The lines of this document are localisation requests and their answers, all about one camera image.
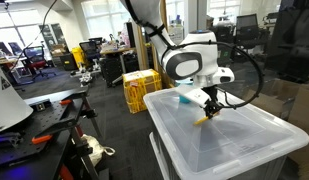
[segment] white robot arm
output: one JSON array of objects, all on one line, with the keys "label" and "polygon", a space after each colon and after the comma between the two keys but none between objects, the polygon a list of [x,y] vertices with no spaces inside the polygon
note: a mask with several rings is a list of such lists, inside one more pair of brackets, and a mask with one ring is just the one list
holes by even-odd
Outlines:
[{"label": "white robot arm", "polygon": [[[143,26],[157,49],[160,64],[174,80],[192,77],[194,85],[210,87],[215,84],[234,81],[234,74],[228,68],[217,65],[216,45],[192,45],[173,49],[175,44],[169,38],[160,16],[160,0],[121,0],[134,21]],[[191,32],[181,43],[216,41],[213,32],[200,30]]]},{"label": "white robot arm", "polygon": [[[198,30],[188,34],[180,45],[175,45],[169,38],[160,16],[160,0],[121,0],[133,20],[145,28],[157,49],[159,62],[167,75],[174,80],[188,77],[194,86],[179,86],[176,91],[205,110],[212,118],[222,108],[237,108],[251,102],[262,88],[263,77],[257,63],[241,49],[226,43],[216,42],[213,32]],[[247,57],[259,75],[259,88],[248,101],[238,105],[224,106],[217,101],[217,84],[234,81],[234,74],[229,68],[218,67],[217,44],[225,45]]]}]

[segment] wire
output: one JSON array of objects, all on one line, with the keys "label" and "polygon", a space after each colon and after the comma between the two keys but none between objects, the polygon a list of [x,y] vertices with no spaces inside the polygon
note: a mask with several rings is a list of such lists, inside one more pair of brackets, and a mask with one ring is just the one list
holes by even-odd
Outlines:
[{"label": "wire", "polygon": [[9,72],[11,72],[11,71],[16,67],[16,65],[18,64],[18,62],[19,62],[21,56],[22,56],[23,54],[25,54],[25,49],[27,49],[28,47],[30,47],[30,46],[37,40],[37,38],[40,36],[40,34],[42,34],[42,32],[43,32],[43,30],[44,30],[44,28],[45,28],[45,21],[46,21],[47,15],[48,15],[48,13],[51,11],[51,9],[52,9],[52,7],[54,6],[54,4],[56,3],[56,1],[57,1],[57,0],[54,0],[54,2],[51,4],[51,6],[50,6],[50,7],[48,8],[48,10],[46,11],[45,16],[44,16],[44,19],[43,19],[42,28],[41,28],[40,32],[38,33],[38,35],[36,36],[36,38],[22,50],[21,54],[20,54],[20,55],[18,56],[18,58],[17,58],[17,61],[14,63],[14,65],[12,66],[12,68],[10,68]]}]

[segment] bag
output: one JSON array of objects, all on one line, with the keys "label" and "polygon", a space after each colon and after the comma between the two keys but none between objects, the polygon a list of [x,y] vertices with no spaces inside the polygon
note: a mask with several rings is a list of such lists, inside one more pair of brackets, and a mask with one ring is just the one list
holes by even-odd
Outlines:
[{"label": "bag", "polygon": [[81,139],[83,141],[86,140],[88,145],[93,148],[93,152],[92,152],[92,154],[89,155],[89,157],[90,157],[94,167],[96,166],[96,164],[98,162],[101,161],[103,152],[105,152],[109,156],[112,156],[115,153],[115,150],[113,148],[102,146],[97,141],[97,139],[92,137],[92,136],[88,136],[86,134],[83,134]]}]

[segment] clear plastic storage bin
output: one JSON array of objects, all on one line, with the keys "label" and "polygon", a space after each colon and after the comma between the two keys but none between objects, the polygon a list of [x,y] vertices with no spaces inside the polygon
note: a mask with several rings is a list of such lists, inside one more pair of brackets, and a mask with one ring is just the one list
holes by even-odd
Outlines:
[{"label": "clear plastic storage bin", "polygon": [[[224,101],[223,93],[218,99]],[[228,100],[242,102],[230,94]],[[174,89],[149,93],[144,102],[180,179],[229,179],[309,142],[303,130],[250,104],[222,109],[219,116],[194,126],[193,122],[204,117],[203,109],[180,103]],[[162,149],[160,144],[155,146],[155,151]],[[167,162],[163,158],[159,164],[166,166]]]}]

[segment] yellow crate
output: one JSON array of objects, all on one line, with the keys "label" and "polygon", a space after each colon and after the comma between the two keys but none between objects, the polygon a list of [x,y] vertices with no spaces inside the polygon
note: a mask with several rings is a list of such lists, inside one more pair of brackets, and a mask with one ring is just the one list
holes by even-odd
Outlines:
[{"label": "yellow crate", "polygon": [[143,96],[162,89],[161,77],[153,69],[123,75],[124,94],[131,113],[146,110]]},{"label": "yellow crate", "polygon": [[83,50],[81,49],[81,47],[75,47],[72,49],[72,54],[74,56],[76,65],[78,68],[80,68],[80,62],[85,64],[85,67],[87,67],[89,65],[89,62],[85,59]]}]

